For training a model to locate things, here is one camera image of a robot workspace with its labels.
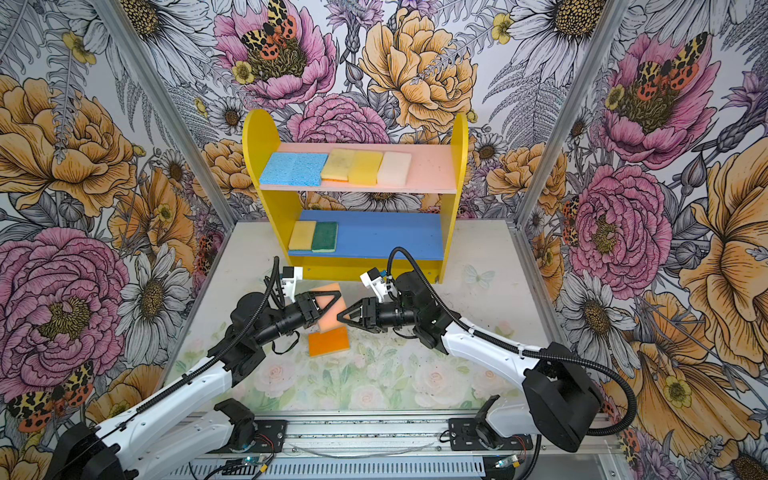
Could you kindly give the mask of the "peach pink sponge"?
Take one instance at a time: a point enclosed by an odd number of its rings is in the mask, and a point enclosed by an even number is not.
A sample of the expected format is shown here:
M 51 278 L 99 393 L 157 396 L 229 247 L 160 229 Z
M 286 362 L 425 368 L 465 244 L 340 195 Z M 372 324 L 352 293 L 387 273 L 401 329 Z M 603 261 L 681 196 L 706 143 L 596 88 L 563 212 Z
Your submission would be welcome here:
M 344 298 L 338 300 L 334 306 L 318 306 L 326 313 L 318 320 L 316 326 L 319 333 L 326 333 L 337 328 L 345 328 L 345 325 L 337 320 L 339 313 L 347 308 Z

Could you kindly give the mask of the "dark green scouring pad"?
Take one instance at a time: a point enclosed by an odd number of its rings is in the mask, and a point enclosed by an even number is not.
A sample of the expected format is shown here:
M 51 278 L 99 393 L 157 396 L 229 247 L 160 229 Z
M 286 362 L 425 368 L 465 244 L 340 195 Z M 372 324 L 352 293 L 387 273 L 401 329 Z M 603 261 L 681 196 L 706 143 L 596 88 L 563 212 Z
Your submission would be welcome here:
M 337 222 L 317 222 L 313 232 L 311 251 L 313 253 L 333 253 L 338 241 Z

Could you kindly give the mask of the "yellow sponge with green back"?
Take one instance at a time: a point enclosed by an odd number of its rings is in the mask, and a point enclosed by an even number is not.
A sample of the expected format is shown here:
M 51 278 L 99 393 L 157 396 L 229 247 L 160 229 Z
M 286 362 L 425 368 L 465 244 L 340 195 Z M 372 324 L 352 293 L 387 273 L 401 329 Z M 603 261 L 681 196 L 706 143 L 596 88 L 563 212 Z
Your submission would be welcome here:
M 312 249 L 316 221 L 297 221 L 294 224 L 289 244 L 289 251 L 309 251 Z

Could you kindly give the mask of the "blue cellulose sponge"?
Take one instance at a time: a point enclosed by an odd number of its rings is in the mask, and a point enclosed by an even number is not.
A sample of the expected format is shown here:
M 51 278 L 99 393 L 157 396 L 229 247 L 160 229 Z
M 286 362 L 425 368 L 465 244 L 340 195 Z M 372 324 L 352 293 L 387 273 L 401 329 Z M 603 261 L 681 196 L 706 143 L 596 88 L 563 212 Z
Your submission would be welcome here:
M 275 152 L 266 163 L 259 182 L 261 185 L 294 185 L 298 179 L 295 172 L 299 155 L 292 152 Z
M 297 187 L 320 186 L 327 159 L 328 155 L 322 153 L 293 153 L 288 184 Z

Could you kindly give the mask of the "dull yellow sponge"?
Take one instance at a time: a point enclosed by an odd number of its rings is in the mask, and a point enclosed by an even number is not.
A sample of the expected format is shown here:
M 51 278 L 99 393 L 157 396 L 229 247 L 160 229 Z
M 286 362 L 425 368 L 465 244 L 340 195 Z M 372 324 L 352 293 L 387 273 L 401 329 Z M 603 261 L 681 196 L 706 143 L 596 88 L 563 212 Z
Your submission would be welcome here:
M 331 150 L 322 169 L 321 179 L 323 181 L 347 182 L 355 155 L 355 151 L 351 149 L 335 148 Z

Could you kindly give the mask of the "pale pink sponge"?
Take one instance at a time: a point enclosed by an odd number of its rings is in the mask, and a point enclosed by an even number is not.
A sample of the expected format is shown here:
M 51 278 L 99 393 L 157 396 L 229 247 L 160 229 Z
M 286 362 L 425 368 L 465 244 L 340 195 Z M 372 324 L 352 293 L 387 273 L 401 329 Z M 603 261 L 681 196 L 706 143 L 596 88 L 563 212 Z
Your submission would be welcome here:
M 412 155 L 387 151 L 383 154 L 377 173 L 377 184 L 386 187 L 404 187 L 407 183 Z

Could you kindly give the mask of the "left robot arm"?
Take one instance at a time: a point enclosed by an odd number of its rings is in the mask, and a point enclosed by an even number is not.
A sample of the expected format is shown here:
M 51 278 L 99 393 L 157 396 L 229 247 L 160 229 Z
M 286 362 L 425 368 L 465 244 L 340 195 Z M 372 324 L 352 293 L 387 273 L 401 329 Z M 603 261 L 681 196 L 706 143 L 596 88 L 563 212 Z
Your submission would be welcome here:
M 260 439 L 253 413 L 225 400 L 198 422 L 176 425 L 200 405 L 246 379 L 266 358 L 265 345 L 317 323 L 338 302 L 338 290 L 296 295 L 278 308 L 260 292 L 244 295 L 225 336 L 190 371 L 121 414 L 89 427 L 78 423 L 60 438 L 49 479 L 150 479 L 209 451 L 247 451 Z

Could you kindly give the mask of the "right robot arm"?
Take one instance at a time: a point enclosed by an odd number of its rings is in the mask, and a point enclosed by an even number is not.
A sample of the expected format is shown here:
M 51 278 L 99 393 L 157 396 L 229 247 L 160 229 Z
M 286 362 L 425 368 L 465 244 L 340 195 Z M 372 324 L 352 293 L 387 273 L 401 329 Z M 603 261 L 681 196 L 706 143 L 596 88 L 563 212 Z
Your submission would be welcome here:
M 401 292 L 384 303 L 365 297 L 337 320 L 369 333 L 411 326 L 426 348 L 467 360 L 521 389 L 525 407 L 490 400 L 481 408 L 478 435 L 487 443 L 540 434 L 574 453 L 603 403 L 585 367 L 564 346 L 527 347 L 507 340 L 459 316 L 433 293 Z

